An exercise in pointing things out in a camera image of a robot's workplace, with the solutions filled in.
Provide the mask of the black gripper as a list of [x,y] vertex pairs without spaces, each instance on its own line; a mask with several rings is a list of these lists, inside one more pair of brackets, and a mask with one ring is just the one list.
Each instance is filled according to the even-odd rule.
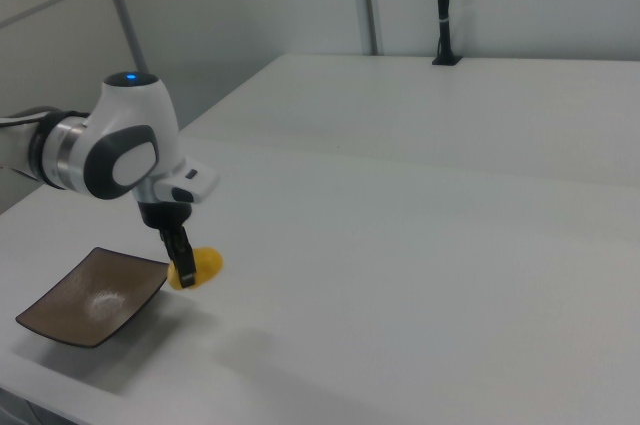
[[170,285],[178,290],[193,286],[196,278],[195,259],[183,227],[192,214],[192,206],[188,203],[175,202],[138,202],[137,205],[143,223],[149,228],[159,230],[173,265]]

